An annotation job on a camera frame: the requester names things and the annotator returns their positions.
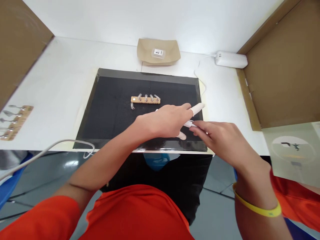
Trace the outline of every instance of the hand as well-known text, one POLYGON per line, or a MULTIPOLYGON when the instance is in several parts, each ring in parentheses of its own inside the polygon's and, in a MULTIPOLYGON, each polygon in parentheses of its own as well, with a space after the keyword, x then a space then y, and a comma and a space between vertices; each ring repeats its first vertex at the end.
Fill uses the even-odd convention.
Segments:
POLYGON ((190 103, 182 106, 165 105, 158 111, 140 115, 134 124, 149 139, 156 137, 176 137, 182 126, 193 117, 190 103))
POLYGON ((256 163, 257 159, 262 160, 234 123, 194 121, 193 124, 198 128, 191 127, 190 131, 235 169, 240 170, 256 163))

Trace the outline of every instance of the gray floor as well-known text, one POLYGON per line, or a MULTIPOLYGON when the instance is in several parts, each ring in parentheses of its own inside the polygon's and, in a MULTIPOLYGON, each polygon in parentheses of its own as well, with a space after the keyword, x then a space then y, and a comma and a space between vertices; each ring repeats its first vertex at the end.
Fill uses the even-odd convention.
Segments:
MULTIPOLYGON (((14 198, 16 203, 6 203, 0 210, 0 218, 27 211, 50 197, 84 163, 85 160, 82 156, 83 153, 60 153, 44 157, 30 164, 23 172, 12 196, 30 192, 14 198)), ((234 181, 233 168, 215 156, 204 185, 207 190, 204 189, 201 192, 196 220, 190 227, 190 232, 195 239, 241 239, 235 219, 234 200, 212 192, 221 192, 234 197, 230 186, 234 181)), ((100 195, 101 193, 97 192, 90 201, 71 237, 72 240, 78 239, 86 230, 86 214, 93 208, 95 200, 100 195)), ((1 222, 0 230, 16 219, 1 222)))

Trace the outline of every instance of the sticker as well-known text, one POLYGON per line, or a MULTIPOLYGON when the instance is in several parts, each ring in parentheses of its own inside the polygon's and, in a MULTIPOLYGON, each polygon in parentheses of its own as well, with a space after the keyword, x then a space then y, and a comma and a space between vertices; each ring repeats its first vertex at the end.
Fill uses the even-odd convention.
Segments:
POLYGON ((154 49, 153 52, 154 55, 162 56, 163 55, 163 50, 161 49, 154 49))

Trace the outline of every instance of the black shorts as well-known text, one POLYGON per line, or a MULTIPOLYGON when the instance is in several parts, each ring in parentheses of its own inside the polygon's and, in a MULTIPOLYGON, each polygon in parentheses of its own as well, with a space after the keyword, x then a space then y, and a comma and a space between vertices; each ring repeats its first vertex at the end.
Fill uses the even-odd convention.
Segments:
POLYGON ((181 154, 159 172, 153 171, 142 153, 131 153, 102 192, 145 184, 166 193, 192 224, 200 205, 199 195, 206 180, 212 155, 181 154))

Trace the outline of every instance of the wooden board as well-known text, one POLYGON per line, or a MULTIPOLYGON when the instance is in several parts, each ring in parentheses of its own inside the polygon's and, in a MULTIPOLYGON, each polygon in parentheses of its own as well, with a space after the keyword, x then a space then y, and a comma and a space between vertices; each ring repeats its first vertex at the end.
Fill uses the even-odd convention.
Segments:
POLYGON ((0 139, 2 141, 12 141, 16 135, 18 134, 19 130, 21 129, 24 122, 27 120, 28 116, 30 115, 31 111, 33 110, 32 106, 24 105, 22 106, 26 108, 25 110, 20 110, 18 114, 21 114, 21 117, 16 116, 14 118, 14 121, 17 121, 17 123, 11 123, 8 128, 13 128, 13 131, 6 131, 4 135, 7 135, 6 138, 1 137, 0 139))
POLYGON ((147 100, 147 102, 145 101, 145 97, 141 97, 141 101, 139 101, 139 98, 138 97, 131 97, 131 102, 133 102, 133 103, 147 103, 147 104, 160 104, 160 102, 161 102, 161 99, 159 99, 159 101, 157 102, 156 101, 156 97, 154 98, 154 100, 153 100, 153 102, 151 102, 151 98, 147 98, 148 100, 147 100))

